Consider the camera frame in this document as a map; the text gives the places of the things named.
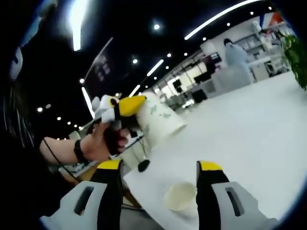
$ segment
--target white cup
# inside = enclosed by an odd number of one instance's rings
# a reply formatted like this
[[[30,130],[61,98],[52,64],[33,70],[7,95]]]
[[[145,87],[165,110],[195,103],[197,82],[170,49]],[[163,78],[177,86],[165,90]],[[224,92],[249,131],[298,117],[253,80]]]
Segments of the white cup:
[[[145,92],[147,100],[137,113],[137,120],[150,149],[167,141],[186,126],[185,121],[152,92]]]
[[[163,204],[182,216],[195,217],[198,215],[196,192],[196,187],[189,182],[174,184],[165,194]]]

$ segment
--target desk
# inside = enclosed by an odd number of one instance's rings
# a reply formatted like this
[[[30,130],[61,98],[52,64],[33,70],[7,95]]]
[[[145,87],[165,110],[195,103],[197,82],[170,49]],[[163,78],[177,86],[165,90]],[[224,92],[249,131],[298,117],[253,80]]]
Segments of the desk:
[[[254,66],[257,66],[257,65],[260,65],[260,64],[264,64],[266,62],[269,62],[271,60],[271,57],[270,56],[267,56],[267,57],[263,57],[263,58],[260,58],[258,60],[255,60],[255,61],[252,61],[248,64],[248,66],[251,68],[251,67],[254,67]]]
[[[307,92],[291,72],[199,104],[187,127],[154,149],[148,169],[124,179],[140,205],[166,230],[198,230],[163,206],[167,188],[196,184],[196,161],[214,161],[281,219],[296,201],[307,175]]]
[[[270,56],[260,58],[256,61],[252,61],[248,64],[252,74],[254,75],[254,79],[256,81],[262,81],[268,79],[270,76],[265,67],[265,63],[271,60]]]

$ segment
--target hand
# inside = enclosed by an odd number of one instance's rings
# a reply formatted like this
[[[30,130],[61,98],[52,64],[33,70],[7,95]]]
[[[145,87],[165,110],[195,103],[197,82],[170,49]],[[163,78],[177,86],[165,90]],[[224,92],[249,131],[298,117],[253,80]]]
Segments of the hand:
[[[109,149],[106,146],[104,131],[110,126],[108,123],[99,123],[93,130],[81,140],[81,150],[84,157],[89,161],[107,161],[110,156]],[[129,134],[127,129],[121,129],[119,132],[118,150],[123,152],[128,143],[126,136]]]

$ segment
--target wall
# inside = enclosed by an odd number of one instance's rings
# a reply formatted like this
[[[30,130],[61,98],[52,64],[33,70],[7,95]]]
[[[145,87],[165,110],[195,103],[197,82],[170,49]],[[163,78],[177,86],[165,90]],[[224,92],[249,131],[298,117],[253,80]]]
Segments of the wall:
[[[269,25],[273,14],[274,14],[273,12],[267,13],[262,17],[258,16],[258,17],[252,18],[250,20],[247,20],[243,23],[240,23],[239,25],[236,25],[236,26],[230,28],[229,30],[227,30],[224,33],[216,36],[215,38],[208,40],[208,41],[204,42],[203,44],[201,44],[201,49],[203,50],[205,55],[209,55],[213,52],[213,47],[212,47],[212,44],[213,44],[216,52],[220,55],[220,57],[222,59],[221,65],[227,66],[226,63],[225,63],[224,39],[229,38],[230,40],[235,42],[235,41],[237,41],[241,38],[252,35],[253,31],[252,31],[251,25],[252,25],[253,21],[257,21],[262,26],[262,28],[266,28]]]

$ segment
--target monitor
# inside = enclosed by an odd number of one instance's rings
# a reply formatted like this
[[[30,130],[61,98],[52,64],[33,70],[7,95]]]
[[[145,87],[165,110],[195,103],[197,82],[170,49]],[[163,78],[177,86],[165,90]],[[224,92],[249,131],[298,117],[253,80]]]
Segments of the monitor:
[[[201,75],[195,77],[194,80],[197,84],[200,84],[202,82]]]
[[[177,91],[178,93],[182,93],[183,90],[182,90],[182,88],[179,86],[179,87],[176,88],[176,91]]]
[[[179,88],[181,86],[181,81],[180,80],[174,81],[173,86],[175,87],[175,89]]]

